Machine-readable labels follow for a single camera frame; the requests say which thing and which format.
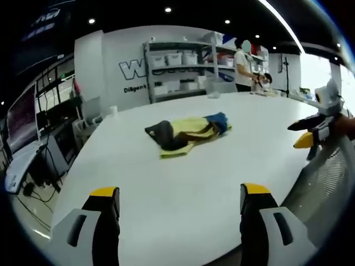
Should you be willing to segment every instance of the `shelf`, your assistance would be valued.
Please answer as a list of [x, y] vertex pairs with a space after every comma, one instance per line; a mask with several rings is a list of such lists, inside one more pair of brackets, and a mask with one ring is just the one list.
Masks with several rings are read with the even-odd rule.
[[257, 60], [260, 60], [260, 61], [265, 61], [262, 57], [259, 57], [258, 55], [251, 55], [251, 57], [253, 57], [253, 58], [255, 58], [255, 59], [257, 59]]
[[207, 47], [212, 47], [210, 43], [204, 42], [153, 42], [150, 41], [149, 49], [150, 51], [161, 51], [161, 50], [195, 50]]
[[187, 94], [194, 94], [194, 93], [205, 93], [205, 89], [196, 89], [196, 90], [178, 90], [173, 93], [167, 93], [167, 94], [161, 94], [161, 95], [156, 95], [155, 97], [158, 98], [165, 98], [165, 97], [170, 97], [170, 96], [178, 96], [178, 95], [187, 95]]
[[153, 68], [152, 71], [169, 70], [169, 69], [181, 69], [181, 68], [213, 68], [213, 64], [208, 65], [168, 65], [161, 68]]
[[218, 65], [219, 69], [234, 70], [234, 66]]
[[237, 52], [237, 49], [232, 48], [232, 47], [226, 47], [226, 46], [222, 46], [222, 45], [216, 45], [216, 50], [217, 52], [231, 52], [233, 54], [235, 54]]

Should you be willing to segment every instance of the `black pants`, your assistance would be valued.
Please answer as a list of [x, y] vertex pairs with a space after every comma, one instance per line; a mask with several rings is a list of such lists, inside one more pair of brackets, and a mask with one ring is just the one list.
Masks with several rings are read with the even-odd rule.
[[235, 84], [235, 86], [237, 87], [237, 91], [239, 93], [246, 93], [246, 92], [251, 91], [251, 87], [250, 86], [240, 85], [240, 84]]

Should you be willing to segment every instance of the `person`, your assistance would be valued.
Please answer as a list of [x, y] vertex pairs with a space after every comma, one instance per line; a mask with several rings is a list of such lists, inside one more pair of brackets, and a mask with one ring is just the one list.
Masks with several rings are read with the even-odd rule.
[[253, 86], [252, 86], [252, 91], [265, 91], [266, 89], [268, 89], [265, 87], [265, 85], [271, 84], [272, 83], [272, 76], [269, 73], [265, 73], [264, 74], [264, 78], [257, 82], [254, 81], [253, 82]]
[[253, 81], [263, 79], [262, 75], [255, 75], [251, 72], [252, 57], [245, 52], [250, 52], [251, 44], [248, 40], [238, 38], [234, 41], [237, 52], [234, 55], [235, 64], [235, 85], [238, 92], [251, 91]]

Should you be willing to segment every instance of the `white wall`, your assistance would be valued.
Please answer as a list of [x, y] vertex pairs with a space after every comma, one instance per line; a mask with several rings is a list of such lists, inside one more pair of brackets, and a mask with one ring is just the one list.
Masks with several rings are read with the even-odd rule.
[[108, 107], [106, 84], [103, 64], [103, 36], [102, 30], [88, 34], [75, 41], [74, 66], [75, 79], [85, 102], [100, 99], [101, 110], [94, 110], [100, 114]]
[[[156, 41], [182, 41], [183, 37], [198, 40], [208, 32], [210, 31], [199, 28], [156, 25], [106, 33], [103, 42], [103, 62], [110, 101], [108, 105], [117, 105], [118, 110], [126, 110], [149, 104], [143, 43], [152, 37], [155, 37]], [[173, 80], [181, 77], [174, 78], [173, 74], [170, 76], [173, 76], [171, 77]], [[166, 79], [169, 79], [169, 75], [155, 76], [156, 81]], [[139, 89], [127, 91], [130, 87]]]
[[[290, 83], [290, 90], [297, 90], [301, 86], [301, 60], [300, 56], [296, 54], [283, 54], [283, 61], [285, 57], [289, 63], [288, 65], [288, 79]], [[278, 73], [278, 65], [280, 54], [269, 54], [269, 68], [272, 76], [271, 87], [275, 89], [286, 90], [286, 66], [283, 65], [282, 73]]]
[[[183, 37], [198, 40], [208, 32], [199, 28], [156, 25], [105, 34], [99, 31], [76, 40], [75, 76], [86, 101], [84, 105], [95, 102], [92, 106], [97, 108], [99, 100], [101, 110], [105, 112], [112, 105], [117, 105], [118, 110], [126, 110], [149, 104], [143, 43], [152, 37], [157, 41], [182, 41]], [[177, 71], [157, 75], [155, 80], [177, 80], [182, 76], [189, 78], [196, 74]]]

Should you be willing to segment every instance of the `desk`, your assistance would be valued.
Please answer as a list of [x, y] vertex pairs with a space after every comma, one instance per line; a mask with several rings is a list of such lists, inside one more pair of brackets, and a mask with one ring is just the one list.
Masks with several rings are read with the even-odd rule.
[[[187, 116], [224, 112], [233, 126], [187, 156], [159, 159], [144, 128]], [[196, 96], [146, 105], [107, 117], [70, 169], [52, 226], [81, 208], [99, 187], [120, 188], [119, 261], [123, 266], [203, 265], [241, 244], [240, 184], [268, 187], [280, 204], [305, 165], [293, 148], [294, 121], [316, 108], [249, 93]]]

